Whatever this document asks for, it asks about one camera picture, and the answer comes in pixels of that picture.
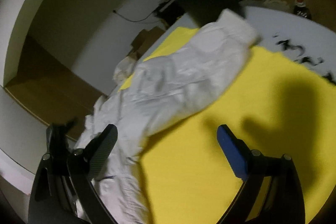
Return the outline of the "open cardboard box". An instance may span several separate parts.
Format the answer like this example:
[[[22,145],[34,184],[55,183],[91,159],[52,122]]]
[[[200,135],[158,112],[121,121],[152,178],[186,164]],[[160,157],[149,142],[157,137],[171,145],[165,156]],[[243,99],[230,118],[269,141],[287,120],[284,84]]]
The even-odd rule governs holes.
[[[149,31],[143,29],[132,41],[128,56],[139,60],[164,33],[165,31],[157,26]]]

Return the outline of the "dark bottle with red cap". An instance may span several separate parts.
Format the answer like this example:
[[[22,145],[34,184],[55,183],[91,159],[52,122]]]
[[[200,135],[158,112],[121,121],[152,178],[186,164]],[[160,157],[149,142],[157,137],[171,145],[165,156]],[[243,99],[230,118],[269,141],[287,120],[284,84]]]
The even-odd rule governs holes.
[[[310,10],[307,8],[305,0],[294,1],[293,13],[294,15],[312,20]]]

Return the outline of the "yellow cloth mat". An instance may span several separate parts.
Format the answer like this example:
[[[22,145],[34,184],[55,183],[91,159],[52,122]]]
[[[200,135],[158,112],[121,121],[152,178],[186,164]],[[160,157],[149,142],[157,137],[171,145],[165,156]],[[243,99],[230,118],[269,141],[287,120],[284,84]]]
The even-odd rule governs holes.
[[[216,223],[242,185],[217,142],[226,124],[251,149],[292,157],[311,221],[335,187],[335,85],[254,46],[212,105],[143,140],[141,188],[151,223]]]

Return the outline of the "white puffy jacket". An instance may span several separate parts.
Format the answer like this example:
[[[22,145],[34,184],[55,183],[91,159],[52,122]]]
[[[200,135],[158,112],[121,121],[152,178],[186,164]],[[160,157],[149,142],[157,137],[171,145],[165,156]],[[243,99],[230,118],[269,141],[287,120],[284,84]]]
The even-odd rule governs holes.
[[[227,9],[192,37],[177,28],[167,44],[182,40],[182,47],[166,56],[155,53],[135,67],[129,87],[96,101],[76,147],[86,147],[107,125],[116,126],[116,145],[94,187],[118,223],[149,221],[139,186],[139,156],[149,138],[215,102],[246,64],[258,36]]]

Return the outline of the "white tissue box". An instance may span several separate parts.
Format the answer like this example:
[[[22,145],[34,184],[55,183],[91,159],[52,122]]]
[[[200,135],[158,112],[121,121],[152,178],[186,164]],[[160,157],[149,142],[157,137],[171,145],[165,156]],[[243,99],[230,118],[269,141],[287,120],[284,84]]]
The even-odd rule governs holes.
[[[134,71],[137,59],[127,56],[122,59],[116,66],[113,74],[113,80],[116,84],[121,85]]]

